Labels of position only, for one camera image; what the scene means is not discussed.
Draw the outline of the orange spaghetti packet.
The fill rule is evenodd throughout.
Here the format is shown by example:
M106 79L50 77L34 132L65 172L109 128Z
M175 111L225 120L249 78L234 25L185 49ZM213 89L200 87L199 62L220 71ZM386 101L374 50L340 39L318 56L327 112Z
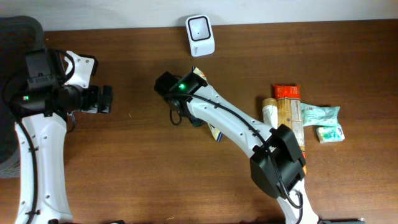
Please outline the orange spaghetti packet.
M278 124L284 124L294 132L300 150L306 158L300 85L273 85L273 87L277 102Z

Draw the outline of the white shampoo tube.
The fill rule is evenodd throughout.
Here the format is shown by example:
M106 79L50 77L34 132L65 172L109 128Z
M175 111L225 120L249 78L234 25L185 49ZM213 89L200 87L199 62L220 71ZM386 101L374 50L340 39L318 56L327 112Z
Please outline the white shampoo tube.
M277 101L274 98L267 98L262 101L262 117L264 124L274 129L278 127Z

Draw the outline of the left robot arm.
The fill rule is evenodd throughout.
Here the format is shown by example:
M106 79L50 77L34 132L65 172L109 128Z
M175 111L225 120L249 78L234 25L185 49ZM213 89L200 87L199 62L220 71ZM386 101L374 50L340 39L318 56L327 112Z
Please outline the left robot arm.
M6 102L19 141L20 196L16 223L72 223L64 171L67 120L76 112L108 114L111 86L91 85L92 55L40 49L25 55L27 86Z

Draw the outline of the teal wet wipes pack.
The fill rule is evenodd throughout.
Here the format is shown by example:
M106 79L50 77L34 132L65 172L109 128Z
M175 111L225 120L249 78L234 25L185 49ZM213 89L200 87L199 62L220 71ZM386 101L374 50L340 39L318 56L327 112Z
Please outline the teal wet wipes pack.
M337 126L340 107L320 107L301 103L304 126Z

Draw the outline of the cream snack bag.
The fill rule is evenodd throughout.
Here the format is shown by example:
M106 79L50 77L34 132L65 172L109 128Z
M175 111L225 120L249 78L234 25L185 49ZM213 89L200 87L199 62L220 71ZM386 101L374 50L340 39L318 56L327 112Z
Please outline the cream snack bag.
M202 79L207 80L205 74L197 67L192 67L192 72L197 74ZM219 129L217 129L216 127L211 125L210 123L208 123L208 127L209 127L209 130L210 130L211 135L213 136L214 140L216 142L220 142L223 137L223 133Z

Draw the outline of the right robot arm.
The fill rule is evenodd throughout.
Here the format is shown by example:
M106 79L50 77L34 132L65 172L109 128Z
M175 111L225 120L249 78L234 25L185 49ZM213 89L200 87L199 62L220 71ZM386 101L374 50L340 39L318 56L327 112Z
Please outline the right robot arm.
M305 192L306 160L289 127L273 128L250 117L194 72L184 77L165 72L154 90L180 117L193 126L214 126L248 156L253 182L278 201L286 223L320 222Z

